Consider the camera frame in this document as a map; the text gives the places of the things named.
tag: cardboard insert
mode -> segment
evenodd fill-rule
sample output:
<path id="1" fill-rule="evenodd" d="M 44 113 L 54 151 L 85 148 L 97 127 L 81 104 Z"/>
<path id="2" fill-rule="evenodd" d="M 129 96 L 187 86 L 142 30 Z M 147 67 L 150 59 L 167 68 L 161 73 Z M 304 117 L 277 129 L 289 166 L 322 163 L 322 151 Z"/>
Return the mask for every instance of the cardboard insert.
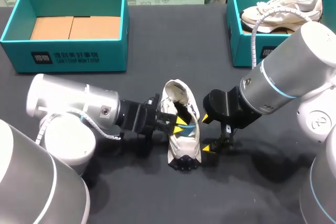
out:
<path id="1" fill-rule="evenodd" d="M 38 17 L 31 40 L 119 39 L 120 17 Z"/>

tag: open box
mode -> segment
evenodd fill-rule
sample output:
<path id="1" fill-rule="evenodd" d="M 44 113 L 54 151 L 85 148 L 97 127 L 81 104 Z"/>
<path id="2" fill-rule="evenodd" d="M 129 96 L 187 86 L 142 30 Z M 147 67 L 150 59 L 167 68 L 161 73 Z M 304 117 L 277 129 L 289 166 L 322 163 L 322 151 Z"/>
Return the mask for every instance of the open box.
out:
<path id="1" fill-rule="evenodd" d="M 239 13 L 255 6 L 257 2 L 269 0 L 228 0 L 226 22 L 233 65 L 235 67 L 251 67 L 251 34 L 244 33 L 240 23 Z M 336 33 L 336 0 L 322 0 L 323 14 L 320 22 Z M 257 63 L 279 46 L 290 34 L 257 34 Z"/>
<path id="2" fill-rule="evenodd" d="M 125 71 L 127 0 L 17 0 L 0 43 L 17 72 Z"/>

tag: white coiled cable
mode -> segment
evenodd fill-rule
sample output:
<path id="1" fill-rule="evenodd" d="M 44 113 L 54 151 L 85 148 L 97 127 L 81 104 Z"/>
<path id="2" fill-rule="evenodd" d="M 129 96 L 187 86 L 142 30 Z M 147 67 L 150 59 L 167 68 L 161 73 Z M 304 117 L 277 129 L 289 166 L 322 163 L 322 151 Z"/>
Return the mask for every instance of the white coiled cable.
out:
<path id="1" fill-rule="evenodd" d="M 254 28 L 252 30 L 251 34 L 251 59 L 252 59 L 252 69 L 254 69 L 257 66 L 257 56 L 256 56 L 256 36 L 257 36 L 257 30 L 259 25 L 264 21 L 265 18 L 267 18 L 269 15 L 272 15 L 274 13 L 293 13 L 302 19 L 304 19 L 306 22 L 311 21 L 311 19 L 306 16 L 303 12 L 293 9 L 293 8 L 285 8 L 285 7 L 279 7 L 269 10 L 268 12 L 264 13 L 256 22 L 254 25 Z"/>
<path id="2" fill-rule="evenodd" d="M 42 108 L 42 107 L 39 107 L 39 110 L 49 111 L 49 109 Z M 35 140 L 36 144 L 38 145 L 41 144 L 42 137 L 44 136 L 45 131 L 48 125 L 51 123 L 51 121 L 54 118 L 58 117 L 59 115 L 66 114 L 66 113 L 73 113 L 73 114 L 77 114 L 83 117 L 100 135 L 102 135 L 105 138 L 112 139 L 112 140 L 121 140 L 121 137 L 119 136 L 108 135 L 104 131 L 102 131 L 101 128 L 93 121 L 93 119 L 88 114 L 84 113 L 83 111 L 75 109 L 75 108 L 67 108 L 59 112 L 53 112 L 53 113 L 49 112 L 44 118 L 42 118 L 42 120 L 40 121 L 40 130 Z"/>

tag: gray table surface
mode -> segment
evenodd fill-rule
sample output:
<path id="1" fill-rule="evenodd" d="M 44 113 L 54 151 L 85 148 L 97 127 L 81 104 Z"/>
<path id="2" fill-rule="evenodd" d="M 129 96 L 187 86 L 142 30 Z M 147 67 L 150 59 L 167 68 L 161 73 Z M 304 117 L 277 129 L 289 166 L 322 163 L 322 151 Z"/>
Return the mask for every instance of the gray table surface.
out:
<path id="1" fill-rule="evenodd" d="M 0 33 L 11 11 L 0 8 Z M 126 72 L 61 76 L 139 102 L 179 78 L 203 116 L 208 92 L 230 90 L 248 72 L 232 66 L 224 6 L 136 6 L 130 18 Z M 0 47 L 0 118 L 30 138 L 38 132 L 25 109 L 33 77 L 17 74 Z M 89 223 L 303 223 L 299 191 L 318 146 L 300 131 L 297 106 L 293 101 L 239 130 L 237 151 L 221 156 L 218 166 L 205 162 L 190 173 L 167 165 L 161 134 L 148 158 L 135 155 L 132 141 L 118 155 L 115 146 L 99 140 Z M 201 123 L 200 129 L 201 139 L 219 136 L 218 123 Z"/>

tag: shoe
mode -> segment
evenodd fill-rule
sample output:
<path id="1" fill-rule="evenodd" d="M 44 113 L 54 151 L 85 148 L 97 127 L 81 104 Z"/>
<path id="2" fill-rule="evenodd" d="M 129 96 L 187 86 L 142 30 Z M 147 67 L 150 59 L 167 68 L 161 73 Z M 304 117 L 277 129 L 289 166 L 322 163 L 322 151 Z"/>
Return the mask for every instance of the shoe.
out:
<path id="1" fill-rule="evenodd" d="M 293 8 L 305 13 L 312 21 L 319 21 L 322 16 L 322 0 L 270 0 L 267 3 L 258 2 L 257 6 L 249 7 L 240 13 L 243 28 L 252 31 L 257 20 L 273 8 Z M 293 31 L 299 29 L 305 21 L 292 13 L 275 13 L 258 27 L 260 33 L 270 33 L 274 29 L 283 27 Z"/>
<path id="2" fill-rule="evenodd" d="M 181 80 L 168 81 L 162 92 L 161 112 L 177 115 L 174 133 L 169 136 L 168 164 L 174 169 L 196 169 L 202 162 L 199 147 L 199 111 L 195 98 Z"/>

